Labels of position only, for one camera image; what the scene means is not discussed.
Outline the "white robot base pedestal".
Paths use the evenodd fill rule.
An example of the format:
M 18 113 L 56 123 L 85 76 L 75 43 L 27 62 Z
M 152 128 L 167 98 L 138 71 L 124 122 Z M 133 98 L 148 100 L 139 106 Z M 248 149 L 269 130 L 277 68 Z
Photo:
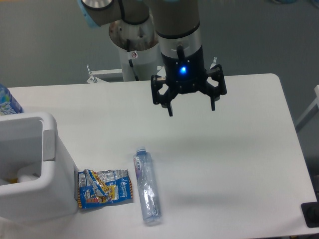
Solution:
M 158 73 L 160 47 L 152 15 L 136 25 L 123 20 L 112 22 L 109 37 L 119 52 L 125 82 L 149 81 Z

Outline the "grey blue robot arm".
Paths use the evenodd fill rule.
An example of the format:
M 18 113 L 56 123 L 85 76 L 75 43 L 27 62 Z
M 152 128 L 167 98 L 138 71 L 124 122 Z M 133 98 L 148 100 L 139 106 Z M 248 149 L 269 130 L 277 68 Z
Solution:
M 195 0 L 81 0 L 83 14 L 98 27 L 122 20 L 141 26 L 149 18 L 157 34 L 165 77 L 152 75 L 153 103 L 172 115 L 171 101 L 179 94 L 208 95 L 211 108 L 227 93 L 221 65 L 204 67 L 198 3 Z

